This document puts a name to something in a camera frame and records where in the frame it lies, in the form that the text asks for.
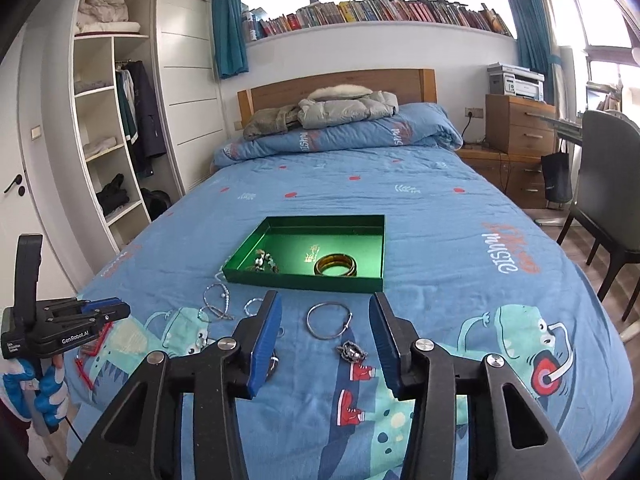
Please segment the black door handle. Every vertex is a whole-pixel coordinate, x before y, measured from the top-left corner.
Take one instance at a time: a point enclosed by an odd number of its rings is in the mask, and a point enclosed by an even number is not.
[[[22,175],[21,174],[17,174],[15,176],[15,178],[12,180],[11,184],[9,184],[9,187],[7,189],[4,190],[5,193],[9,193],[9,190],[14,186],[14,184],[16,186],[20,186],[20,184],[22,183]]]

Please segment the wooden headboard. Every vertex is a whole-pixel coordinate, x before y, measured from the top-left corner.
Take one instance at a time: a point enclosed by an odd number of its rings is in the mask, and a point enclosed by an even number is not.
[[[401,105],[437,102],[436,74],[430,68],[389,68],[335,72],[290,79],[239,91],[238,103],[242,126],[246,126],[251,116],[258,110],[296,104],[318,88],[344,83],[362,85],[372,90],[392,92],[396,94],[398,104]]]

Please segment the red shoe print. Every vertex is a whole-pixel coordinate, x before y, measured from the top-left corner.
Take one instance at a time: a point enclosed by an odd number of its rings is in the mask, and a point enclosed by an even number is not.
[[[338,426],[357,426],[362,422],[364,413],[358,408],[350,408],[353,395],[348,390],[343,390],[338,399]]]
[[[349,378],[351,381],[368,381],[376,376],[376,371],[371,366],[362,366],[361,363],[352,363]]]

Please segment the gloved hand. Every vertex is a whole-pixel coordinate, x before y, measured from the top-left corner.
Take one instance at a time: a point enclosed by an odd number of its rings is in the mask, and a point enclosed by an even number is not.
[[[68,389],[64,382],[65,369],[62,356],[54,356],[52,365],[40,381],[35,381],[35,371],[24,359],[4,359],[0,354],[0,400],[20,420],[28,422],[31,413],[24,398],[25,381],[34,381],[40,393],[34,405],[42,413],[44,421],[55,427],[66,415]]]

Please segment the green box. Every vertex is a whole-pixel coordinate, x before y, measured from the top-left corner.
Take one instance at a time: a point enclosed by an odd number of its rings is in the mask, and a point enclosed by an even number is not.
[[[280,272],[269,266],[253,269],[257,250],[270,253]],[[356,260],[356,276],[332,267],[314,274],[314,265],[332,253]],[[384,215],[269,216],[249,235],[225,264],[228,282],[271,288],[328,290],[333,292],[381,292],[385,256]]]

